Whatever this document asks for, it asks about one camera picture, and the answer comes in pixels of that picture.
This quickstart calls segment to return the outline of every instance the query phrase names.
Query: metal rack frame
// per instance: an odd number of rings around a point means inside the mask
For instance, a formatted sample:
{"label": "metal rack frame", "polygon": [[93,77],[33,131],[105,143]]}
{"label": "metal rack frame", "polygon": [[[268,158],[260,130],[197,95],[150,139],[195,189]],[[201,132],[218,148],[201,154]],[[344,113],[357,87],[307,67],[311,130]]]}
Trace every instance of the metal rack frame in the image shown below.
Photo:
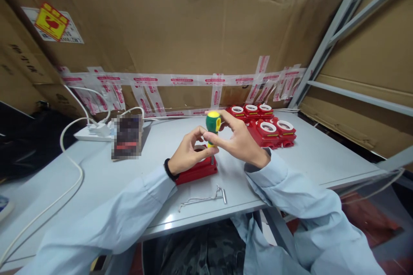
{"label": "metal rack frame", "polygon": [[[362,95],[357,92],[315,81],[338,40],[346,37],[353,29],[363,23],[369,15],[374,13],[386,1],[387,0],[372,0],[353,18],[351,17],[353,16],[361,0],[342,1],[333,21],[330,24],[330,27],[318,47],[318,50],[308,66],[297,91],[291,99],[288,106],[289,108],[297,108],[306,96],[309,88],[313,86],[413,117],[413,108],[411,107]],[[377,164],[377,166],[383,170],[391,172],[412,162],[413,146],[410,146],[391,158],[388,158],[386,161]]]}

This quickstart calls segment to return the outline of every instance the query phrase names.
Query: person's right hand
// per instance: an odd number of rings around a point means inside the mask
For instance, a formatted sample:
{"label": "person's right hand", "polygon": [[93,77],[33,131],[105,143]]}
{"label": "person's right hand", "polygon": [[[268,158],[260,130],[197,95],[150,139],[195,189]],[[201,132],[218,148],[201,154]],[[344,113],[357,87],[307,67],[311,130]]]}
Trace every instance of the person's right hand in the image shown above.
{"label": "person's right hand", "polygon": [[221,125],[221,128],[224,128],[226,125],[231,128],[234,134],[230,140],[224,140],[218,135],[207,131],[203,133],[204,140],[210,141],[214,145],[225,149],[235,158],[250,163],[260,169],[265,167],[271,158],[268,153],[254,141],[245,123],[233,117],[226,110],[218,110],[217,112],[221,115],[222,120],[225,121],[225,123]]}

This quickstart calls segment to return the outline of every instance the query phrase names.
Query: person's left hand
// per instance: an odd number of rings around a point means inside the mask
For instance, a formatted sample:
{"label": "person's left hand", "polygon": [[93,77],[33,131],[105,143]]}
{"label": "person's left hand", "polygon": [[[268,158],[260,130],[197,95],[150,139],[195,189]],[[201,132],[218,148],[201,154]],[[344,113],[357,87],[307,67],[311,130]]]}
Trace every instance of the person's left hand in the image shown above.
{"label": "person's left hand", "polygon": [[172,175],[189,170],[202,159],[213,156],[219,152],[217,147],[206,148],[200,152],[194,150],[196,141],[203,142],[202,134],[205,132],[205,128],[198,126],[184,136],[178,149],[168,161],[168,167]]}

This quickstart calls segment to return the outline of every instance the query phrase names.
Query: camouflage pants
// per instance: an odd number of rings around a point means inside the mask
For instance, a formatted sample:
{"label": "camouflage pants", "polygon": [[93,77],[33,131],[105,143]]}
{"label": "camouflage pants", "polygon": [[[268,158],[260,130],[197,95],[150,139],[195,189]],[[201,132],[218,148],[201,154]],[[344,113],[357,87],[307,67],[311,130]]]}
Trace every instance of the camouflage pants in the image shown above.
{"label": "camouflage pants", "polygon": [[169,235],[161,274],[242,274],[245,243],[230,219]]}

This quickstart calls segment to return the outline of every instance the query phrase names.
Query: light blue shirt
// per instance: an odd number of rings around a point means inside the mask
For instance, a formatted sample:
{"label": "light blue shirt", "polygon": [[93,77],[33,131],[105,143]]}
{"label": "light blue shirt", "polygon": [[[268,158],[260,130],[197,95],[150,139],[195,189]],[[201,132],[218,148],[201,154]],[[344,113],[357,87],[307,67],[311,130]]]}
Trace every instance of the light blue shirt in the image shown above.
{"label": "light blue shirt", "polygon": [[[271,246],[254,218],[240,215],[231,220],[247,245],[244,274],[384,274],[365,235],[341,210],[337,194],[314,185],[275,152],[270,154],[265,168],[246,175],[268,205],[301,218],[294,234],[299,263],[283,248]],[[53,227],[35,258],[17,274],[88,275],[99,255],[120,254],[137,242],[175,191],[163,166],[146,178],[137,178],[77,222]]]}

